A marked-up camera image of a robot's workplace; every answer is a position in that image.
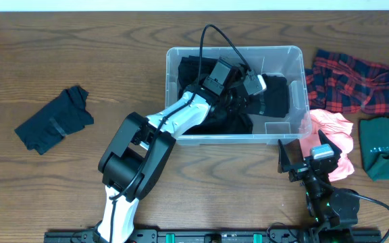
black cloth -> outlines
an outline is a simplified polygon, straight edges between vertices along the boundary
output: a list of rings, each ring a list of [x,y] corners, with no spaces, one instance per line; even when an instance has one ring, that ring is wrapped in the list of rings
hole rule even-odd
[[[14,131],[28,150],[35,149],[43,155],[68,134],[94,124],[85,110],[87,96],[88,92],[79,86],[65,89]]]
[[[201,75],[209,75],[217,63],[216,59],[202,58]],[[199,57],[183,57],[178,66],[178,81],[180,90],[178,98],[180,99],[184,89],[196,81],[199,72]],[[247,114],[239,113],[225,107],[216,107],[213,113],[210,113],[202,124],[192,127],[185,132],[185,135],[196,134],[251,134],[253,123]]]
[[[244,112],[268,117],[286,117],[289,113],[289,87],[285,77],[262,74],[267,90],[250,98]]]

dark blue folded cloth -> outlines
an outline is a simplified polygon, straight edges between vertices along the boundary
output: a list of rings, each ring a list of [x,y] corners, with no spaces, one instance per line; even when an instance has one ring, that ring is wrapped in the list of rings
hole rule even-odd
[[[79,86],[65,89],[14,131],[28,150],[42,155],[68,134],[81,131],[94,119],[85,110],[88,92]]]

pink cloth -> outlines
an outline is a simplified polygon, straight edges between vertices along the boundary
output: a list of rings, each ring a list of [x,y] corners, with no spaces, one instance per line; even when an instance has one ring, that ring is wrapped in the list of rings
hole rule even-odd
[[[354,166],[348,159],[354,147],[351,137],[353,123],[346,120],[340,113],[331,113],[323,109],[310,110],[311,123],[313,126],[311,134],[300,139],[301,151],[303,156],[310,155],[310,149],[321,145],[317,131],[320,129],[335,145],[341,150],[341,158],[338,160],[338,168],[329,174],[330,181],[336,181],[346,178],[354,173]]]

plastic bin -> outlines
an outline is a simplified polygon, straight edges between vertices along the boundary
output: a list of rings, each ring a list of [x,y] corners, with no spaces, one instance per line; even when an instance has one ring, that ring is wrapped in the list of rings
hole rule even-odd
[[[284,144],[304,138],[311,133],[309,100],[304,74],[303,53],[295,46],[237,47],[252,69],[258,74],[284,76],[288,81],[290,109],[285,118],[249,115],[253,122],[252,134],[182,135],[181,145],[266,143]],[[174,47],[166,55],[165,106],[178,100],[180,88],[178,66],[182,57],[199,56],[198,47]],[[204,47],[203,57],[225,56],[242,62],[231,47]]]

green cloth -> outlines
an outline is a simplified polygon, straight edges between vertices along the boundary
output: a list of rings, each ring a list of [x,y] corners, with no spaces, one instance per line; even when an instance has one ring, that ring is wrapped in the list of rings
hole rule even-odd
[[[364,170],[373,180],[389,180],[389,118],[359,123]]]

